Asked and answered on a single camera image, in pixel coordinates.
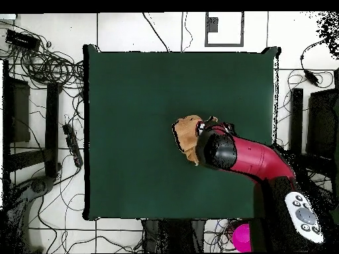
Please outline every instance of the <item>brown object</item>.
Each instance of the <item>brown object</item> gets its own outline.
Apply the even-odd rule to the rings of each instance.
[[[209,120],[218,121],[215,117],[210,117]],[[178,148],[186,155],[189,161],[192,161],[197,166],[199,164],[195,146],[197,145],[197,124],[202,119],[197,115],[190,115],[180,118],[172,124],[172,131],[175,137]]]

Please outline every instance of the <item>floor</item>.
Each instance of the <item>floor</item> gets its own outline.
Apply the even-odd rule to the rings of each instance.
[[[204,47],[205,43],[205,12],[184,13],[146,13],[160,38],[165,42],[170,51],[180,52],[261,52],[267,46],[279,46],[282,53],[279,57],[279,107],[283,105],[284,97],[288,93],[287,78],[290,73],[301,73],[300,55],[303,50],[314,42],[319,41],[316,33],[316,17],[300,12],[245,12],[244,21],[244,46],[232,47]],[[129,51],[140,50],[143,52],[165,52],[165,47],[155,35],[154,31],[143,17],[142,13],[100,13],[100,14],[37,14],[19,15],[14,22],[16,26],[25,28],[31,32],[46,37],[51,42],[51,51],[59,51],[72,57],[75,62],[83,59],[82,46],[95,44],[101,51]],[[0,22],[0,48],[8,49],[5,43],[4,28],[20,30],[18,27],[8,26]],[[304,67],[315,72],[333,71],[339,67],[339,61],[335,60],[325,45],[315,46],[310,49],[304,58]],[[16,78],[21,79],[23,74],[20,65],[15,65]],[[322,73],[322,85],[329,85],[331,76]],[[300,82],[299,76],[290,79],[290,83]],[[31,87],[30,103],[30,127],[35,133],[40,145],[44,147],[44,119],[46,109],[45,90]],[[298,85],[304,89],[304,108],[307,108],[308,97],[311,92],[319,91],[307,81]],[[77,90],[68,90],[70,96],[78,94]],[[60,95],[60,123],[63,124],[74,109],[72,98],[65,92]],[[277,125],[277,137],[283,145],[288,142],[287,132],[289,127],[288,111],[284,108],[278,112],[278,120],[283,119]],[[307,137],[307,111],[304,112],[303,149],[305,149]],[[83,120],[74,122],[79,146],[83,148],[83,132],[81,127]],[[59,159],[65,158],[69,151],[62,129],[59,131]],[[29,143],[19,143],[12,148],[12,153],[36,149],[34,138]],[[42,164],[35,165],[11,174],[11,180],[16,184],[27,180],[33,173],[43,168]],[[62,178],[72,176],[76,168],[71,157],[67,157],[63,163]],[[141,238],[142,226],[138,220],[99,219],[88,222],[82,218],[84,180],[83,171],[54,188],[44,198],[42,207],[42,220],[56,230],[57,238],[49,253],[65,253],[62,247],[67,233],[67,251],[69,253],[114,253],[120,249],[119,245],[134,247]],[[43,246],[44,252],[53,242],[55,233],[41,224],[37,218],[41,198],[35,201],[30,211],[29,236],[32,245]],[[215,230],[217,221],[209,220],[206,230]],[[206,240],[213,237],[206,234]]]

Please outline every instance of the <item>magenta object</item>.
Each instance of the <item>magenta object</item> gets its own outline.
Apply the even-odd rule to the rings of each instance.
[[[250,225],[237,227],[232,236],[233,245],[239,252],[251,252]]]

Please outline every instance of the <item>power adapter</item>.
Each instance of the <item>power adapter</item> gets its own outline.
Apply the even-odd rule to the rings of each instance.
[[[7,29],[6,43],[35,52],[39,51],[40,46],[39,39],[10,29]]]
[[[305,78],[306,78],[307,80],[309,80],[309,82],[310,82],[311,84],[313,84],[314,86],[318,86],[319,80],[318,80],[318,78],[316,77],[316,75],[315,75],[314,73],[308,71],[308,70],[304,70],[304,72],[305,72]]]

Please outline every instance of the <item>green table surface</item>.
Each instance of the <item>green table surface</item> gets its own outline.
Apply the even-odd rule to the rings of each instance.
[[[89,219],[253,216],[253,182],[188,162],[171,125],[213,115],[270,144],[277,48],[88,54]]]

